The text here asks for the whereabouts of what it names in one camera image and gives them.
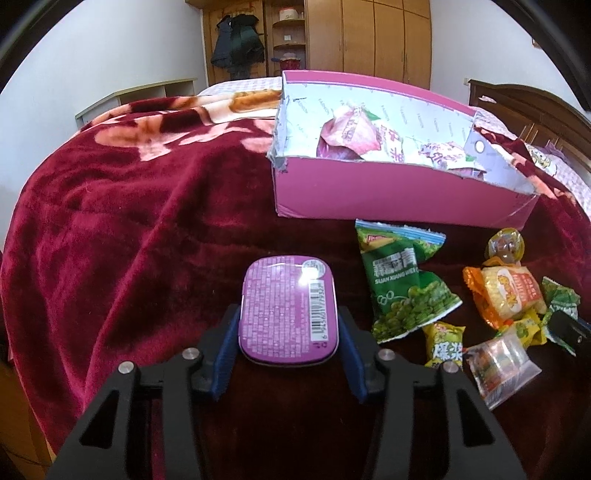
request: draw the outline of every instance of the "clear plastic bag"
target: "clear plastic bag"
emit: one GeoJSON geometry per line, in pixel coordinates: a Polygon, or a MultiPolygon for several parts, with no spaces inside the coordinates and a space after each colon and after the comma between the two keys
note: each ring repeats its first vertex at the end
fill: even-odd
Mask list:
{"type": "Polygon", "coordinates": [[[515,327],[466,350],[480,396],[493,410],[541,373],[521,345],[515,327]]]}

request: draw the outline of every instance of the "pink box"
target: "pink box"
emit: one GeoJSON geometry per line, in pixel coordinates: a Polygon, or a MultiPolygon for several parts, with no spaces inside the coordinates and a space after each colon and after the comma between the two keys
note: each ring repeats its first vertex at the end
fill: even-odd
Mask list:
{"type": "Polygon", "coordinates": [[[535,206],[531,183],[472,130],[475,113],[465,105],[418,87],[348,73],[284,72],[283,88],[269,152],[280,216],[521,229],[535,206]],[[486,180],[416,164],[316,158],[319,125],[332,118],[331,102],[379,112],[401,131],[403,148],[423,139],[460,142],[487,169],[486,180]]]}

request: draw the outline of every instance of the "snack bag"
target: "snack bag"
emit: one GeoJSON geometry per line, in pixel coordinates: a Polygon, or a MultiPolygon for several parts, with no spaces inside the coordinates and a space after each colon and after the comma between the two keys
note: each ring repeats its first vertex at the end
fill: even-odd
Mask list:
{"type": "Polygon", "coordinates": [[[546,313],[540,287],[527,267],[466,267],[463,276],[480,315],[495,330],[506,320],[519,320],[529,308],[546,313]]]}
{"type": "Polygon", "coordinates": [[[450,170],[464,177],[484,178],[486,173],[476,158],[466,155],[464,149],[455,142],[428,143],[422,146],[419,154],[430,158],[433,167],[450,170]]]}
{"type": "Polygon", "coordinates": [[[363,106],[342,105],[320,131],[320,158],[402,163],[402,140],[390,126],[363,106]]]}
{"type": "Polygon", "coordinates": [[[577,306],[581,303],[581,297],[572,288],[563,287],[548,277],[542,278],[542,292],[544,293],[544,299],[548,304],[548,311],[542,319],[542,330],[544,334],[552,342],[560,345],[571,355],[574,355],[574,350],[570,345],[552,335],[548,330],[548,321],[552,314],[557,310],[562,310],[576,320],[579,317],[577,306]]]}
{"type": "Polygon", "coordinates": [[[462,368],[462,336],[466,327],[455,327],[444,322],[435,322],[423,327],[427,337],[427,357],[425,367],[437,368],[451,360],[462,368]]]}
{"type": "Polygon", "coordinates": [[[493,410],[541,373],[511,327],[502,336],[466,350],[480,396],[493,410]]]}
{"type": "Polygon", "coordinates": [[[507,320],[496,336],[501,336],[512,325],[515,326],[515,333],[525,349],[531,345],[544,345],[547,342],[546,335],[542,330],[542,320],[534,309],[525,312],[520,320],[507,320]]]}
{"type": "Polygon", "coordinates": [[[441,248],[445,235],[362,220],[355,228],[374,301],[372,333],[378,343],[407,336],[462,304],[438,276],[418,269],[441,248]]]}

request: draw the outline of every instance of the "green candy wrapper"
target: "green candy wrapper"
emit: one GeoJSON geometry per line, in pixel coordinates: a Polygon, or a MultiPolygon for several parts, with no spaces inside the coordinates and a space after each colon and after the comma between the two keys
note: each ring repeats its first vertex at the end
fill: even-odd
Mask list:
{"type": "Polygon", "coordinates": [[[403,338],[445,317],[462,301],[434,273],[418,269],[443,245],[445,235],[409,226],[355,222],[372,291],[378,343],[403,338]]]}
{"type": "Polygon", "coordinates": [[[574,355],[574,350],[567,343],[552,335],[548,330],[548,322],[552,314],[557,310],[562,310],[566,315],[577,320],[579,317],[577,306],[581,303],[581,297],[572,288],[563,287],[548,277],[542,278],[542,295],[548,306],[548,311],[542,318],[542,331],[549,340],[574,355]]]}

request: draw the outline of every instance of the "floral blanket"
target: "floral blanket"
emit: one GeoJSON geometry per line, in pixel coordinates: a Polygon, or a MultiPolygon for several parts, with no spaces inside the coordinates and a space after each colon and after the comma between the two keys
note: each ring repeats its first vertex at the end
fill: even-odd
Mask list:
{"type": "MultiPolygon", "coordinates": [[[[338,302],[370,328],[353,222],[275,214],[265,152],[279,95],[268,90],[122,106],[84,127],[24,187],[0,292],[14,362],[56,452],[120,362],[154,364],[194,345],[228,304],[240,302],[244,273],[258,258],[324,259],[338,302]]],[[[524,166],[518,168],[531,167],[527,175],[550,181],[528,165],[527,150],[519,154],[524,166]]],[[[583,297],[580,314],[591,319],[591,226],[560,186],[547,187],[522,232],[524,264],[538,280],[546,275],[573,287],[583,297]]],[[[466,346],[491,338],[462,268],[481,264],[495,232],[422,226],[447,234],[424,268],[464,301],[446,321],[467,326],[466,346]]],[[[412,362],[426,361],[422,332],[390,347],[412,362]]],[[[556,345],[531,348],[530,355],[542,374],[495,415],[528,477],[538,479],[577,426],[588,385],[556,345]]],[[[412,478],[435,478],[444,422],[427,404],[415,409],[420,447],[412,478]]],[[[294,370],[239,356],[227,393],[200,412],[212,477],[359,480],[378,410],[356,402],[338,356],[294,370]]],[[[153,464],[161,479],[161,454],[153,464]]]]}

